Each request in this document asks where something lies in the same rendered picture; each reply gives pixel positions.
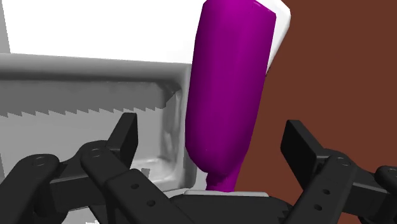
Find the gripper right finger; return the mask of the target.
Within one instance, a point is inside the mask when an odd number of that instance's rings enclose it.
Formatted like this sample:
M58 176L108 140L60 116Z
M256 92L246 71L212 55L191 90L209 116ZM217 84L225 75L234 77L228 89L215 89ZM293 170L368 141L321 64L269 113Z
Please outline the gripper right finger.
M337 224L342 213L361 224L397 224L397 167L368 172L323 148L299 120L286 122L281 152L303 189L282 224Z

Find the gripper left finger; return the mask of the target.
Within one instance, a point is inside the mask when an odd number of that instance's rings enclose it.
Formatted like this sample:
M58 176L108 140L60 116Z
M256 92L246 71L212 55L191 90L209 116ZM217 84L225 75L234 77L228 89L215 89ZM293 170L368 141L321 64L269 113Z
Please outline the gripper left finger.
M0 183L0 224L61 224L88 206L104 224L194 224L141 171L129 169L138 144L137 115L125 113L102 147L21 159Z

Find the purple bottle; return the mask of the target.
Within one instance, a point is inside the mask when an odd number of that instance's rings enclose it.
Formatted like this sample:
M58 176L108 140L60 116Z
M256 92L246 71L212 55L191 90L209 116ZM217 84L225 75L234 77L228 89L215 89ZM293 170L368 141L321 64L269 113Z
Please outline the purple bottle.
M256 0L206 0L195 37L185 146L206 188L231 192L249 149L276 15Z

